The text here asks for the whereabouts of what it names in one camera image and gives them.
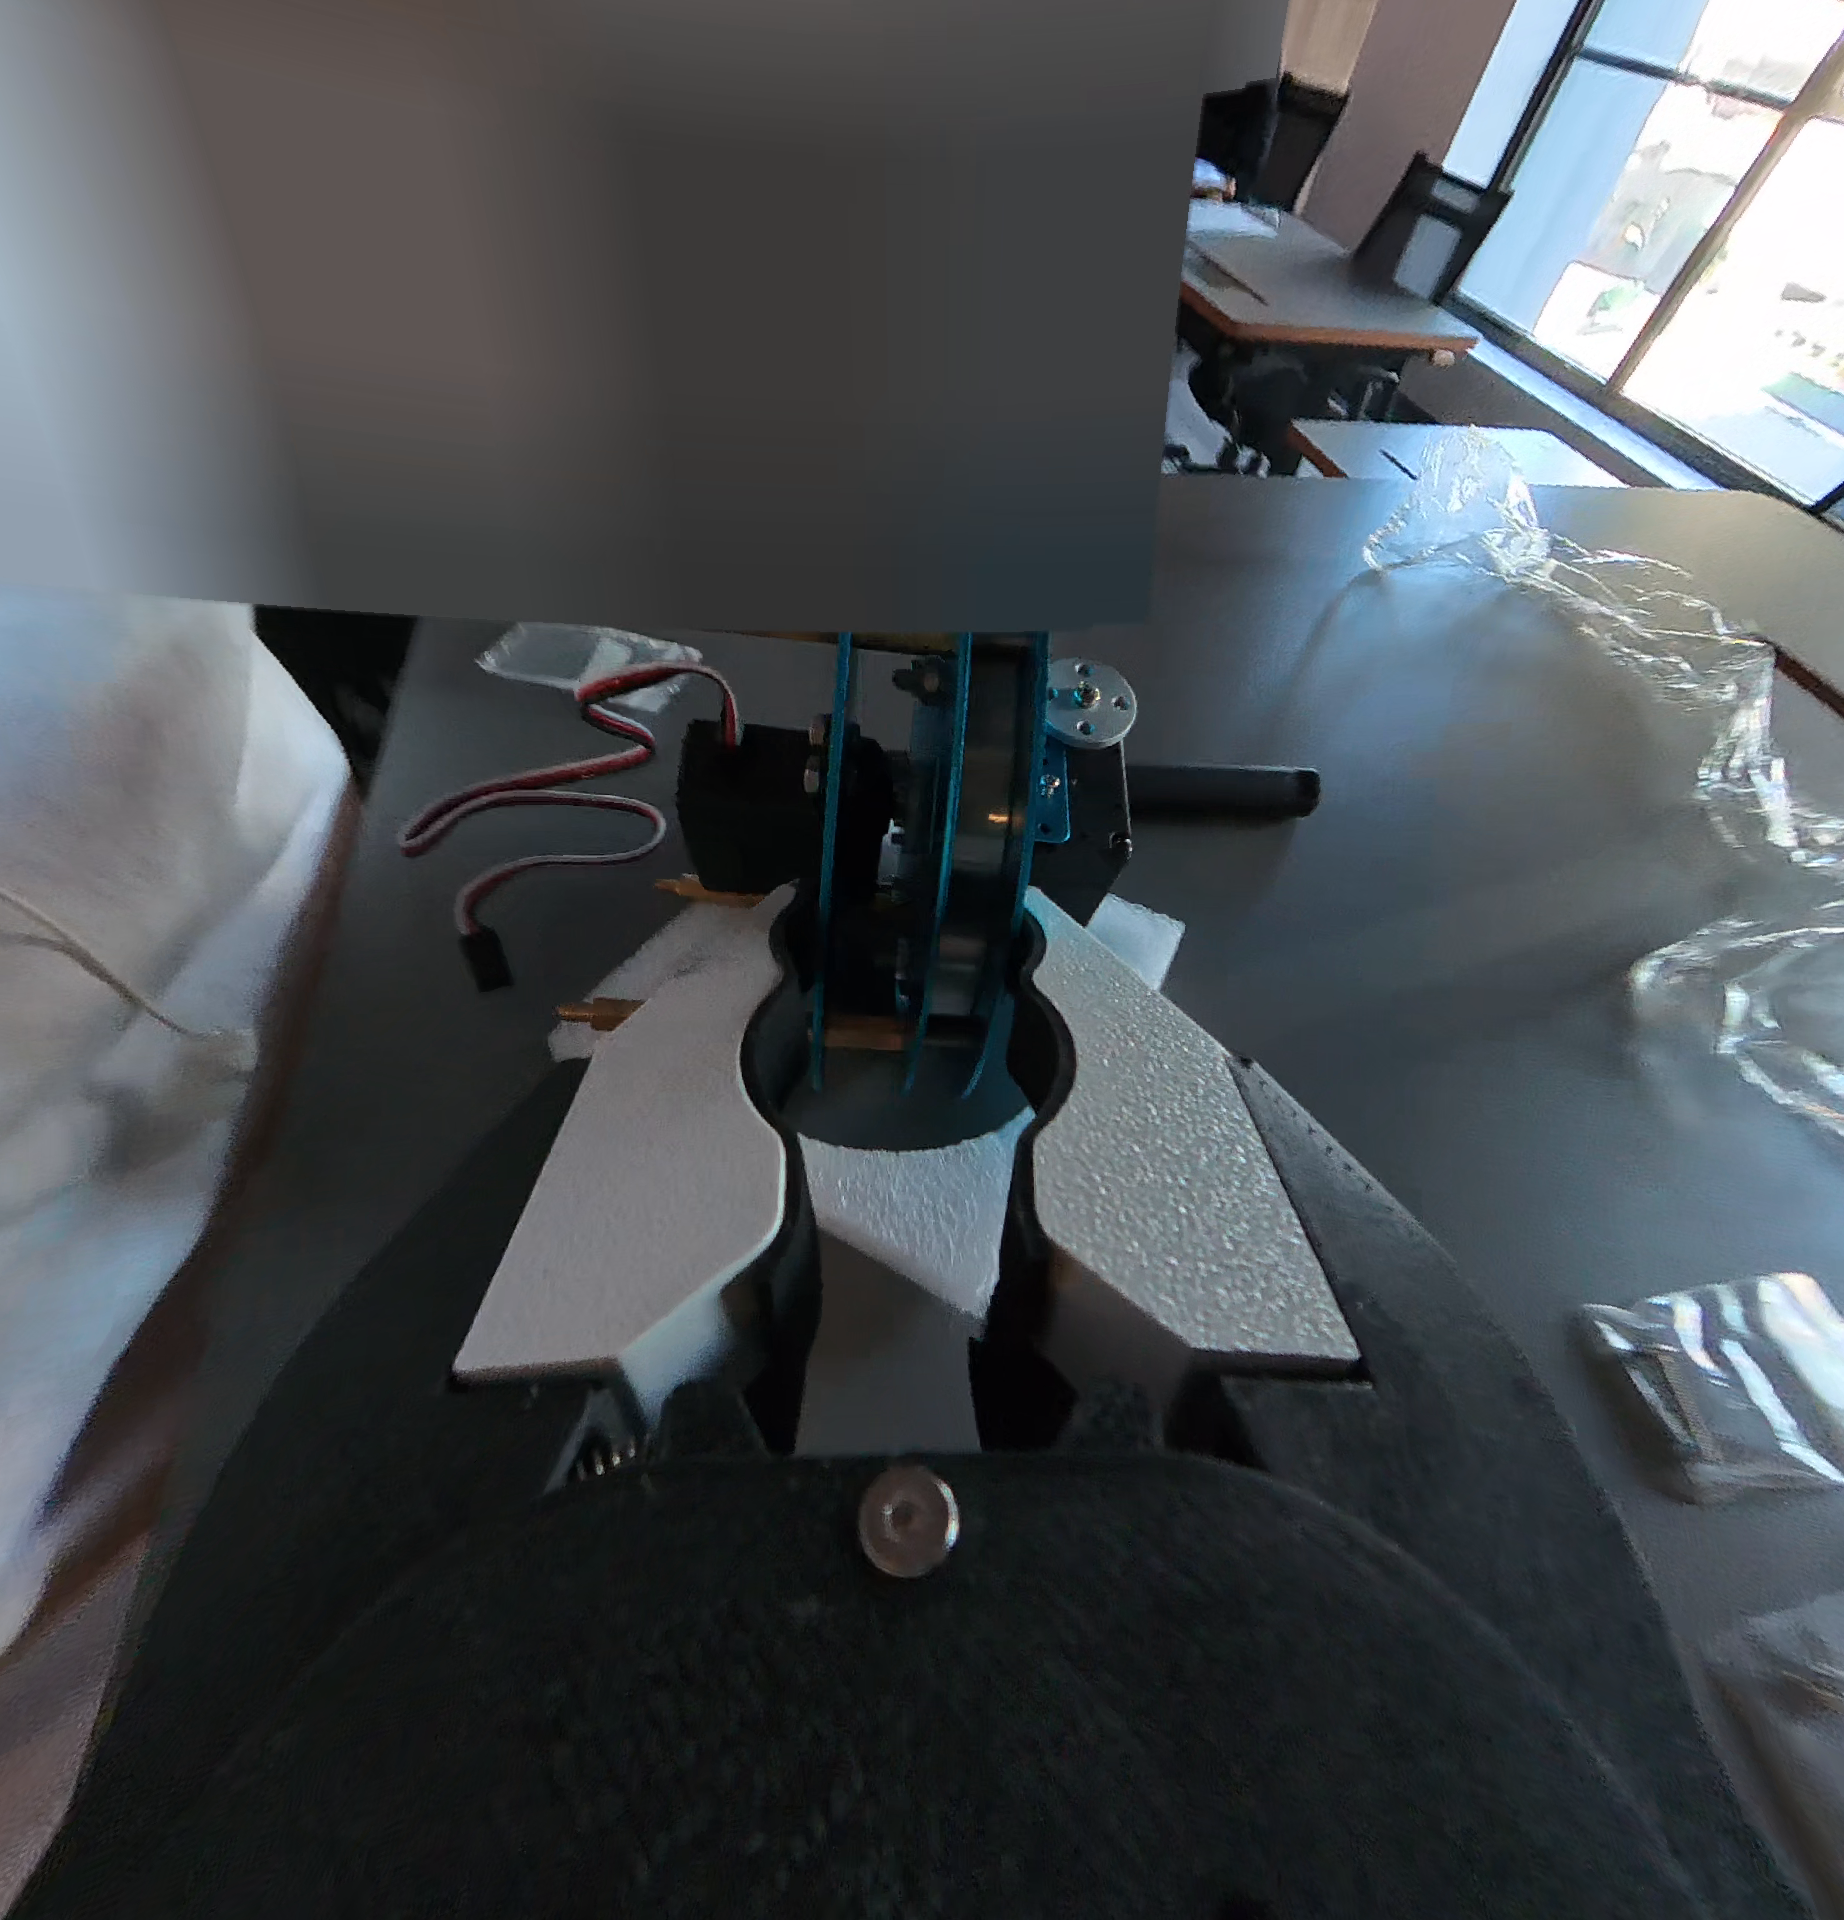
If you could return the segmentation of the black screwdriver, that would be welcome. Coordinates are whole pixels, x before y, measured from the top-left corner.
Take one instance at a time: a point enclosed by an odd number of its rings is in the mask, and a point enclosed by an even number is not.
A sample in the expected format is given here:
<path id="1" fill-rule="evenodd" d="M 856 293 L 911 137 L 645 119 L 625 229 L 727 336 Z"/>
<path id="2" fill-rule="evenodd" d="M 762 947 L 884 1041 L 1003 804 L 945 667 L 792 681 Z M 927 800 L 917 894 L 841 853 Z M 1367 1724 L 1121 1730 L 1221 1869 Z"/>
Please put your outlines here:
<path id="1" fill-rule="evenodd" d="M 1129 814 L 1138 820 L 1281 824 L 1311 816 L 1320 779 L 1299 765 L 1132 763 Z"/>

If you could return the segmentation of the small clear plastic bag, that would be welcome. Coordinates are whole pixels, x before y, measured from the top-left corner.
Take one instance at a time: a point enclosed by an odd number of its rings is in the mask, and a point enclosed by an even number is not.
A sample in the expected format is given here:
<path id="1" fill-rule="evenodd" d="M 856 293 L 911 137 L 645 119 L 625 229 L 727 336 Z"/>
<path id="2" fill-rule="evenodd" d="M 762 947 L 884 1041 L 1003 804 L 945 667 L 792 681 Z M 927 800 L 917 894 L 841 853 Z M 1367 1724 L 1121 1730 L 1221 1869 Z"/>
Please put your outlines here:
<path id="1" fill-rule="evenodd" d="M 498 679 L 573 690 L 594 677 L 698 659 L 698 649 L 667 638 L 606 626 L 524 620 L 504 628 L 477 655 L 477 667 Z"/>

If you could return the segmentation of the wood-edged background desk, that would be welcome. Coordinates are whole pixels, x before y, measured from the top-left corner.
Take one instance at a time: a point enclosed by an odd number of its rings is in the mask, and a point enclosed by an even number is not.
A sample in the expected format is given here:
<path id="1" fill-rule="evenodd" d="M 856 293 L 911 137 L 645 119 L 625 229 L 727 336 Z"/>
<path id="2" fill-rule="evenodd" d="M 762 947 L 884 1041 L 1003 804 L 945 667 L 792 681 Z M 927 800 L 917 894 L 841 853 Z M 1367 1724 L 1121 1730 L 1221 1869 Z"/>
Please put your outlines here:
<path id="1" fill-rule="evenodd" d="M 1481 334 L 1444 307 L 1367 281 L 1348 250 L 1293 213 L 1197 197 L 1176 338 L 1187 389 L 1232 440 L 1277 452 L 1299 418 L 1387 418 L 1401 375 L 1446 368 Z"/>

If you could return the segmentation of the white foam sheet with hole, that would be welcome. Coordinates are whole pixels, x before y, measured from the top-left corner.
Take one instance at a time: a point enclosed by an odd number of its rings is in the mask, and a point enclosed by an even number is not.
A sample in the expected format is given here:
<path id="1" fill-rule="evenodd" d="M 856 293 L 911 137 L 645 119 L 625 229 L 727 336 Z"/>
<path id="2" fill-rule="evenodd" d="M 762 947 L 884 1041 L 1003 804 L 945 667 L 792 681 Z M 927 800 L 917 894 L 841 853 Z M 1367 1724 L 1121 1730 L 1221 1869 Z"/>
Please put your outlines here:
<path id="1" fill-rule="evenodd" d="M 717 957 L 753 900 L 696 892 L 590 992 L 643 998 Z M 817 1227 L 982 1323 L 997 1283 L 1013 1150 L 1029 1115 L 925 1148 L 856 1148 L 802 1137 Z"/>

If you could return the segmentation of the crumpled clear plastic bag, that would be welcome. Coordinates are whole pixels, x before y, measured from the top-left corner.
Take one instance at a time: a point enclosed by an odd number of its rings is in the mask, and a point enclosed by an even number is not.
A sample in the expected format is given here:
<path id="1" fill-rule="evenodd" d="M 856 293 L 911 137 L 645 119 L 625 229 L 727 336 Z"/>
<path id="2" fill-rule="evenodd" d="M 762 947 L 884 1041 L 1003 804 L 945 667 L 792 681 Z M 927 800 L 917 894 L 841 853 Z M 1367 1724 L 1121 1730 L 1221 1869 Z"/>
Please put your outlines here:
<path id="1" fill-rule="evenodd" d="M 1798 1722 L 1844 1720 L 1844 1589 L 1716 1636 L 1702 1665 L 1743 1708 Z"/>

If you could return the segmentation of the black chair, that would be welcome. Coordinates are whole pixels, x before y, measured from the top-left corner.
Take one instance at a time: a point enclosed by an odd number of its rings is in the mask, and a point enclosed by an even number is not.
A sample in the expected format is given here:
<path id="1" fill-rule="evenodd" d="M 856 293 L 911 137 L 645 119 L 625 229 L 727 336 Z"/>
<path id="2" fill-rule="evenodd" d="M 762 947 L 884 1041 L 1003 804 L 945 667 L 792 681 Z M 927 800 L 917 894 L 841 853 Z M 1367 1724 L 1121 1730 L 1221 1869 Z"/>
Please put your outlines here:
<path id="1" fill-rule="evenodd" d="M 1416 152 L 1350 254 L 1365 285 L 1442 303 L 1510 201 L 1510 189 L 1452 174 Z"/>
<path id="2" fill-rule="evenodd" d="M 1195 160 L 1213 168 L 1221 197 L 1291 211 L 1350 94 L 1291 72 L 1199 101 Z"/>

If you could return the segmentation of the person's white shirt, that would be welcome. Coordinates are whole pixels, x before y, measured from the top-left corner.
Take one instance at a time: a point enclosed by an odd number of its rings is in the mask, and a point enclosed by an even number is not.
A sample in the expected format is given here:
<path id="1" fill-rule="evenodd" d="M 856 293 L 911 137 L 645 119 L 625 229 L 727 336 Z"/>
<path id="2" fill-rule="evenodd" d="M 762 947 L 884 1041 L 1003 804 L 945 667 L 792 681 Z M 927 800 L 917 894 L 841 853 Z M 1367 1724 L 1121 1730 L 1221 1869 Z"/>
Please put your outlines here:
<path id="1" fill-rule="evenodd" d="M 0 587 L 0 1916 L 109 1685 L 351 800 L 246 606 Z"/>

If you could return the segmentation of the pale background desk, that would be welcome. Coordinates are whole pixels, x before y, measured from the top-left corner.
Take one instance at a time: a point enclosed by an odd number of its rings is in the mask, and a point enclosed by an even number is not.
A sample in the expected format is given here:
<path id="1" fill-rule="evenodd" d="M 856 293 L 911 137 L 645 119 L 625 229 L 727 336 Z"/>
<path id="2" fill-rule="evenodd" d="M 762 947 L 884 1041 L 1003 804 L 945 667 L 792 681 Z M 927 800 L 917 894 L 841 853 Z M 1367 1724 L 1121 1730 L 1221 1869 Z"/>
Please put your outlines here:
<path id="1" fill-rule="evenodd" d="M 1549 432 L 1516 426 L 1297 418 L 1287 426 L 1297 463 L 1326 477 L 1418 479 L 1461 461 L 1512 469 L 1530 485 L 1618 487 L 1624 481 Z"/>

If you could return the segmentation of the clear plastic wrap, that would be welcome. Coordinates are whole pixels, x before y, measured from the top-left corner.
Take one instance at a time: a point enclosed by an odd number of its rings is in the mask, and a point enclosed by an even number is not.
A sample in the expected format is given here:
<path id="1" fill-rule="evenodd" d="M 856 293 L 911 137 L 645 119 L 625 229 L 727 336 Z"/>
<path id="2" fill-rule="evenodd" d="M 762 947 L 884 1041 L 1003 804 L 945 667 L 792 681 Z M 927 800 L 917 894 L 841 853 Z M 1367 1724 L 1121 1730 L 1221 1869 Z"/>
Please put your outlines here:
<path id="1" fill-rule="evenodd" d="M 1690 802 L 1739 906 L 1639 955 L 1630 1013 L 1657 1056 L 1702 1054 L 1844 1145 L 1844 812 L 1790 780 L 1773 645 L 1684 573 L 1551 530 L 1512 469 L 1426 467 L 1363 546 L 1373 571 L 1459 563 L 1544 602 L 1692 732 Z"/>

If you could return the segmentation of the silver foil bag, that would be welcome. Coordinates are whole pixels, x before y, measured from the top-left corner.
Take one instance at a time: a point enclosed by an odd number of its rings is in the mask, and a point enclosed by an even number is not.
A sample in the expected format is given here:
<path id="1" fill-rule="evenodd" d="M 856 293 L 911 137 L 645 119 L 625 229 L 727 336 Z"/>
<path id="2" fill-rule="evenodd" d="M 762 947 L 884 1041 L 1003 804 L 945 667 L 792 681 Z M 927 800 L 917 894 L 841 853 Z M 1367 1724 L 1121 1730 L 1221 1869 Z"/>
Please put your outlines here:
<path id="1" fill-rule="evenodd" d="M 1575 1313 L 1643 1475 L 1692 1507 L 1844 1489 L 1844 1313 L 1798 1270 Z"/>

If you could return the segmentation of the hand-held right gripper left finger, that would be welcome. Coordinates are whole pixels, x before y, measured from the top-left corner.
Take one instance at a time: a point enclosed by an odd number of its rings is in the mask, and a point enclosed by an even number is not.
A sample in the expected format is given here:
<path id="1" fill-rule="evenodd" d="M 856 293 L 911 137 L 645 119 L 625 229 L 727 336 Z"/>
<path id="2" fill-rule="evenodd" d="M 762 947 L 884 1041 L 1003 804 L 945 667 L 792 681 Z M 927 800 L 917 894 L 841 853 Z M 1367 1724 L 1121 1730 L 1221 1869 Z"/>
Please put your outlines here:
<path id="1" fill-rule="evenodd" d="M 614 1387 L 651 1430 L 678 1385 L 731 1387 L 794 1440 L 819 1319 L 817 1240 L 786 1103 L 809 1066 L 792 884 L 733 914 L 594 1051 L 451 1375 Z"/>

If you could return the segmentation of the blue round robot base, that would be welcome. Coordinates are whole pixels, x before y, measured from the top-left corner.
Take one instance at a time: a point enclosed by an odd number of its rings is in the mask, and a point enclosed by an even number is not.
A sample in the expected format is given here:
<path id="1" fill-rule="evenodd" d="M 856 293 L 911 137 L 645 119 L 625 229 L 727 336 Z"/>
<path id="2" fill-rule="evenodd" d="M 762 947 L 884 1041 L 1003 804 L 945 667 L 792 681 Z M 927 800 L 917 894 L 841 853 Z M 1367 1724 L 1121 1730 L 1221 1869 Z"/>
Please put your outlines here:
<path id="1" fill-rule="evenodd" d="M 833 640 L 829 710 L 806 732 L 694 722 L 674 822 L 696 880 L 753 896 L 729 957 L 616 1029 L 704 1131 L 780 1131 L 825 1098 L 847 1037 L 868 1086 L 1031 1113 L 1070 1090 L 1054 925 L 1084 923 L 1131 853 L 1123 671 L 1044 634 Z"/>

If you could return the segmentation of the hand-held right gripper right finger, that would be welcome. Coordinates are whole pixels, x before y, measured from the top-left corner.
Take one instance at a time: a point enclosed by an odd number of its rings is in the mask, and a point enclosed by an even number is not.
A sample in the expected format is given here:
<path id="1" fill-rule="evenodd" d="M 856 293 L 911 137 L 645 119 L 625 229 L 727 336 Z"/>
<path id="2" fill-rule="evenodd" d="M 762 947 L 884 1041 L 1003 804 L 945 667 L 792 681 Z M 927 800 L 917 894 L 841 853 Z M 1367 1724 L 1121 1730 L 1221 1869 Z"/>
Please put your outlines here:
<path id="1" fill-rule="evenodd" d="M 984 1450 L 1048 1448 L 1093 1387 L 1162 1428 L 1207 1379 L 1340 1383 L 1361 1350 L 1240 1064 L 1031 886 L 1005 1068 L 1025 1100 L 970 1344 Z"/>

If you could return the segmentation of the large window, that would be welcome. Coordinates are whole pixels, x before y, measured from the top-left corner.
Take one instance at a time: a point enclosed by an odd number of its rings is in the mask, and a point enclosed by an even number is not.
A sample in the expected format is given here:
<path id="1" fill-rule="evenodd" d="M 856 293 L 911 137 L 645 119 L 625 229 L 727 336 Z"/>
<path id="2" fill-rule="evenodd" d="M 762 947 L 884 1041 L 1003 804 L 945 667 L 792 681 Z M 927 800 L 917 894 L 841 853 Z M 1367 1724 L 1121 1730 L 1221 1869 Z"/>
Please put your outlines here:
<path id="1" fill-rule="evenodd" d="M 1512 3 L 1446 162 L 1491 340 L 1844 532 L 1844 2 Z"/>

